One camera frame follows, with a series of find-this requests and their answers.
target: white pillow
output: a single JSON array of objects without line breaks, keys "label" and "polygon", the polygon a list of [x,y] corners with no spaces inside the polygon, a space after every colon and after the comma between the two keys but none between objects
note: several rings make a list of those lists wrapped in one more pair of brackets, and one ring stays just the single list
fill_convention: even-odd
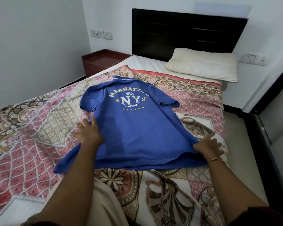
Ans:
[{"label": "white pillow", "polygon": [[164,67],[174,72],[236,83],[238,63],[238,59],[232,53],[176,48],[172,58]]}]

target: bedside table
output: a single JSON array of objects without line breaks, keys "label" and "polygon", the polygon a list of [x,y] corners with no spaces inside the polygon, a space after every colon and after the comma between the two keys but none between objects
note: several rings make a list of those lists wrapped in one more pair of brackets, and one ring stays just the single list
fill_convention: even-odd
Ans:
[{"label": "bedside table", "polygon": [[83,55],[82,61],[86,78],[116,65],[130,56],[131,55],[129,54],[111,51],[108,49],[103,49],[87,55]]}]

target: patterned bedspread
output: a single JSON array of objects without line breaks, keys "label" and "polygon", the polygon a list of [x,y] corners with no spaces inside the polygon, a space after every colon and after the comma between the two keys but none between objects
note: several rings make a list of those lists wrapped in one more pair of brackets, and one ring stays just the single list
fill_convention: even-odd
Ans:
[{"label": "patterned bedspread", "polygon": [[[88,118],[79,108],[85,90],[115,75],[141,79],[177,99],[174,112],[202,138],[210,131],[223,142],[221,87],[122,66],[65,88],[0,110],[0,216],[16,197],[42,202],[62,175],[56,163],[78,140],[76,123]],[[105,168],[96,177],[115,192],[126,216],[140,225],[224,225],[207,167],[160,171]]]}]

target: hand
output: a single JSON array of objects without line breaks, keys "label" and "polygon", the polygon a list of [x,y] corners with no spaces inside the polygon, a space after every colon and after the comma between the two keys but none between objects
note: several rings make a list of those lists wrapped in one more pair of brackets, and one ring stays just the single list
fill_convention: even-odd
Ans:
[{"label": "hand", "polygon": [[96,144],[100,146],[105,142],[104,137],[99,133],[99,127],[94,116],[91,117],[91,124],[87,119],[83,119],[80,123],[77,123],[79,128],[78,132],[75,132],[75,137],[83,144]]},{"label": "hand", "polygon": [[216,139],[211,140],[211,137],[212,135],[206,135],[199,143],[193,145],[195,151],[203,154],[207,161],[223,154],[223,151],[219,150],[222,143],[218,143]]}]

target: dark wooden headboard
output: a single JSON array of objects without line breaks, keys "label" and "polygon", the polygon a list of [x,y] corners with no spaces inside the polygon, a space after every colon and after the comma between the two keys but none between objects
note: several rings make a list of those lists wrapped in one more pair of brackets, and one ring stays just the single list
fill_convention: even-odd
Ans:
[{"label": "dark wooden headboard", "polygon": [[247,20],[132,9],[132,54],[169,61],[175,48],[231,53]]}]

